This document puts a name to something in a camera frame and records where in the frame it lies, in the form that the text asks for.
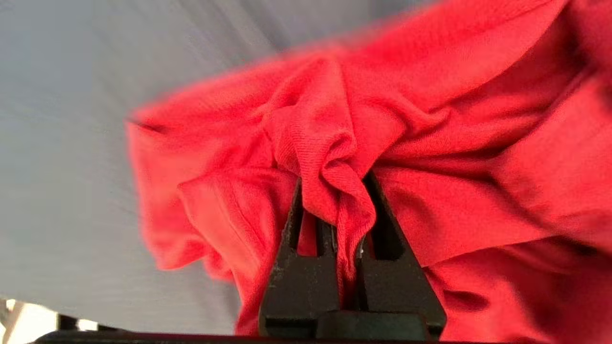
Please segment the wrinkled fabric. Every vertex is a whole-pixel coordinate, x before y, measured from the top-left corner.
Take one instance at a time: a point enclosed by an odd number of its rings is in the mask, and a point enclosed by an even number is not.
[[[338,228],[347,291],[373,170],[447,312],[442,339],[612,341],[611,13],[451,0],[144,107],[129,145],[158,267],[201,260],[235,283],[236,332],[255,335],[297,179]]]

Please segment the red fabric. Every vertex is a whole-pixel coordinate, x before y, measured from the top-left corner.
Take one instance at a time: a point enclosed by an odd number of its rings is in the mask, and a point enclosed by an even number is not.
[[[259,303],[296,178],[338,226],[338,279],[374,169],[446,309],[443,339],[612,342],[610,1],[451,0],[374,39],[287,54],[128,124],[160,269],[202,260]]]

